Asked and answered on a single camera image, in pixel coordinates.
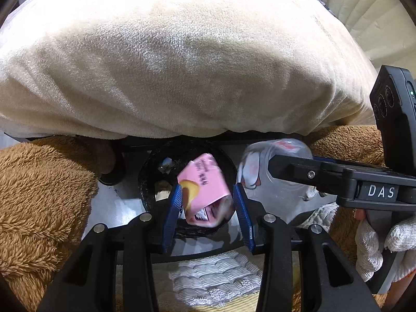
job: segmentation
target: brown fuzzy fabric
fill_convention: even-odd
[[[0,272],[31,312],[80,242],[96,163],[74,138],[54,136],[1,150],[0,170]]]
[[[314,156],[384,165],[383,143],[376,126],[332,126],[311,133],[304,141]],[[355,233],[359,224],[354,212],[354,209],[339,207],[329,230],[329,235],[353,264],[357,260]],[[386,296],[374,295],[380,307]],[[299,291],[295,293],[293,305],[293,311],[300,311]]]

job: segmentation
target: glove finger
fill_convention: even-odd
[[[363,219],[359,223],[355,234],[355,243],[357,251],[360,250],[364,255],[370,256],[379,251],[379,238],[367,219]]]
[[[409,250],[405,253],[404,258],[397,270],[396,276],[393,281],[397,282],[403,279],[408,274],[412,273],[416,268],[416,250]]]
[[[374,272],[372,271],[367,271],[364,270],[359,264],[358,262],[355,264],[355,269],[357,270],[358,274],[360,275],[360,277],[366,282],[368,280],[370,280],[373,277]]]
[[[378,250],[372,255],[367,255],[357,249],[357,264],[366,271],[375,272],[380,270],[383,265],[383,256]]]
[[[416,216],[393,226],[384,246],[393,252],[407,251],[416,247]]]

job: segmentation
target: black trash bag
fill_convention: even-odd
[[[196,159],[203,153],[214,156],[220,167],[228,189],[232,194],[232,188],[236,182],[237,170],[232,160],[220,148],[204,140],[175,140],[162,144],[152,150],[146,162],[139,172],[139,191],[146,211],[152,213],[156,204],[155,183],[165,180],[172,187],[178,184],[178,174],[188,165],[191,160]],[[174,166],[169,174],[158,170],[160,164],[169,157]],[[214,228],[189,225],[186,220],[178,219],[175,230],[175,238],[195,238],[211,235],[218,231],[227,221]]]

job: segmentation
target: pink cardboard packaging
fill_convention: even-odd
[[[221,169],[211,154],[192,160],[178,175],[188,224],[215,227],[232,214],[232,198]]]

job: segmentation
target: metal screw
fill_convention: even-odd
[[[94,227],[92,229],[95,233],[101,233],[105,230],[105,225],[99,223],[99,224],[94,225]]]
[[[276,216],[274,214],[268,213],[264,215],[263,219],[268,223],[274,223],[276,221]]]
[[[139,218],[142,222],[148,222],[149,220],[152,219],[152,215],[149,214],[148,212],[145,212],[145,213],[142,213]]]
[[[313,233],[321,233],[322,232],[322,226],[320,226],[318,224],[312,224],[311,225],[311,231]]]

